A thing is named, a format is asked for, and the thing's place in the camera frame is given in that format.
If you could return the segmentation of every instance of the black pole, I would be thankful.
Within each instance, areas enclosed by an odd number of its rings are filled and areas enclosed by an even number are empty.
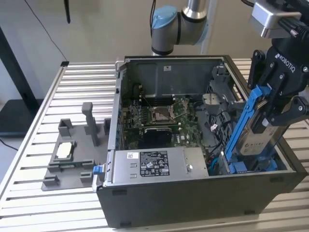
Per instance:
[[[66,10],[67,22],[71,22],[69,0],[64,0],[64,9]]]
[[[21,70],[16,57],[5,38],[5,35],[0,27],[0,59],[2,60],[4,67],[8,71],[11,79],[13,80],[20,96],[22,97],[26,107],[31,112],[33,117],[39,109],[39,104],[34,97],[33,92]]]

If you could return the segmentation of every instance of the power supply label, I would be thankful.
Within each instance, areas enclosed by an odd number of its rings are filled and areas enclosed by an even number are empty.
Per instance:
[[[142,177],[169,175],[168,152],[140,152],[140,175]]]

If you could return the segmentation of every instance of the white wall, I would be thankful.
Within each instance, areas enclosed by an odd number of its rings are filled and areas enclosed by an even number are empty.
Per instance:
[[[151,53],[152,0],[70,0],[70,24],[66,22],[63,0],[28,2],[71,62],[115,61],[124,55]],[[157,7],[169,4],[181,10],[186,2],[157,0]],[[251,9],[240,0],[217,2],[208,54],[250,57],[256,45],[264,45],[248,24]],[[23,0],[0,0],[0,26],[32,91],[37,98],[43,98],[64,60],[62,55]],[[200,49],[180,45],[175,46],[174,54],[198,55]],[[2,64],[0,79],[0,102],[20,98]]]
[[[207,54],[250,58],[255,49],[267,51],[271,40],[261,38],[249,23],[252,8],[240,0],[217,0]]]

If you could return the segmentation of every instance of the aluminum extrusion table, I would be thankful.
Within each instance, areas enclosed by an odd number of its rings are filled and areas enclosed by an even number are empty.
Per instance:
[[[247,79],[250,59],[235,59]],[[0,231],[111,231],[91,188],[43,192],[47,164],[58,137],[57,125],[70,118],[85,124],[84,101],[96,122],[111,117],[115,63],[70,63],[62,67],[0,185]],[[284,135],[309,171],[309,122],[293,124]],[[259,216],[243,216],[127,229],[130,231],[305,232],[309,231],[309,177],[292,193],[277,196]]]

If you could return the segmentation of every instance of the processor chip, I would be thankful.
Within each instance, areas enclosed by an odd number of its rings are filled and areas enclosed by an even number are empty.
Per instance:
[[[169,109],[165,106],[153,107],[152,112],[152,121],[169,121]]]
[[[58,147],[56,156],[58,159],[65,159],[70,156],[72,143],[61,143]]]

